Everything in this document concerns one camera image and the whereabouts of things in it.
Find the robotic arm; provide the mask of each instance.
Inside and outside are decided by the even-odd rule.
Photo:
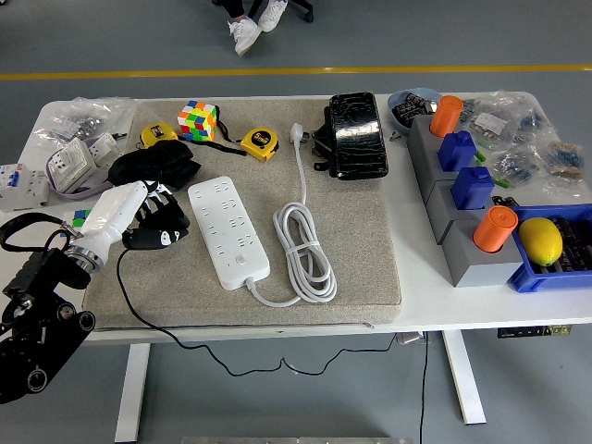
[[[139,226],[129,229],[134,218]],[[6,242],[42,221],[61,227],[44,247]],[[76,313],[74,305],[56,294],[58,283],[83,290],[91,282],[91,273],[106,264],[112,244],[123,241],[131,250],[165,248],[187,235],[189,224],[170,191],[147,181],[104,192],[80,232],[41,213],[17,216],[4,224],[0,245],[10,252],[32,253],[3,290],[10,302],[2,314],[0,338],[9,331],[12,334],[0,342],[0,403],[43,391],[94,329],[94,315]],[[67,243],[62,249],[50,249],[58,233],[66,235]]]

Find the black strap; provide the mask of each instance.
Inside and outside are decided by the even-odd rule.
[[[212,141],[190,141],[189,139],[183,138],[185,142],[193,143],[196,145],[205,145],[211,148],[216,148],[218,151],[222,151],[224,153],[231,153],[231,154],[238,154],[238,155],[247,155],[246,151],[243,150],[236,150],[234,148],[228,148],[227,146],[221,145],[220,143],[212,142]]]
[[[17,216],[10,219],[2,227],[0,227],[0,247],[7,252],[44,252],[44,247],[19,247],[18,245],[12,245],[7,243],[10,236],[25,229],[29,225],[36,224],[38,222],[50,222],[52,224],[62,225],[62,220],[49,216],[45,213],[25,213],[24,215]]]
[[[214,107],[216,108],[216,126],[220,128],[220,132],[222,133],[222,137],[224,138],[224,140],[230,143],[240,142],[240,140],[233,141],[230,139],[230,137],[228,136],[228,128],[226,128],[226,125],[224,125],[220,120],[220,107],[218,105],[214,105]]]

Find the tape measure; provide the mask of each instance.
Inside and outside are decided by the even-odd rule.
[[[144,148],[150,148],[159,141],[174,141],[178,138],[173,127],[164,122],[148,125],[140,134],[140,142]]]
[[[269,128],[255,128],[244,136],[240,146],[255,159],[265,162],[278,150],[278,136]]]

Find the yellow floor line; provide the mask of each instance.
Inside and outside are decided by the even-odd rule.
[[[144,71],[39,72],[0,74],[0,81],[126,79],[155,77],[285,76],[312,74],[414,74],[466,72],[590,71],[591,65],[469,65],[414,67],[331,67],[331,68],[228,68],[170,69]]]

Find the floor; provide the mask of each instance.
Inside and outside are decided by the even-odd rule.
[[[313,24],[291,6],[273,33],[238,57],[224,10],[209,0],[7,0],[0,6],[0,165],[18,160],[43,105],[77,96],[393,93],[417,86],[527,91],[563,140],[590,153],[589,1],[313,3]],[[322,67],[335,73],[294,70]],[[107,71],[117,74],[106,78]],[[31,73],[42,74],[28,80]],[[442,338],[434,333],[425,443],[590,441],[592,327],[574,326],[570,336],[552,338],[497,339],[495,330],[464,336],[487,424],[463,424]],[[237,371],[273,366],[282,356],[315,371],[342,348],[380,349],[390,340],[211,345]],[[191,436],[419,442],[425,351],[424,345],[395,345],[388,352],[343,353],[318,377],[282,370],[232,378],[201,351],[155,345],[139,442],[178,444]],[[42,394],[0,406],[0,442],[112,442],[127,352],[125,346],[80,348]]]

